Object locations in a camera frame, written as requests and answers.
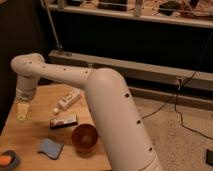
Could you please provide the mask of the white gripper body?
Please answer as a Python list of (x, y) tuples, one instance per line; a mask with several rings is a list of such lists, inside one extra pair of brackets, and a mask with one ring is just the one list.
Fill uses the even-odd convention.
[(20, 101), (31, 101), (36, 94), (36, 90), (22, 90), (16, 89), (16, 98)]

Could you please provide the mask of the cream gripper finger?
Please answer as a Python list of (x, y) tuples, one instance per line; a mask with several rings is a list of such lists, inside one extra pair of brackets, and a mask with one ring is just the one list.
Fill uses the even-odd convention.
[(19, 121), (25, 121), (29, 111), (28, 103), (19, 103), (17, 105), (17, 118)]

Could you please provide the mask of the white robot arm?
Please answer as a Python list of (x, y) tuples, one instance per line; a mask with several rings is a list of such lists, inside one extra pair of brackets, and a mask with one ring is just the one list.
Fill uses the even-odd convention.
[(91, 117), (112, 171), (163, 171), (158, 155), (136, 108), (125, 79), (109, 68), (48, 64), (31, 53), (12, 59), (17, 74), (16, 98), (34, 98), (41, 78), (85, 91)]

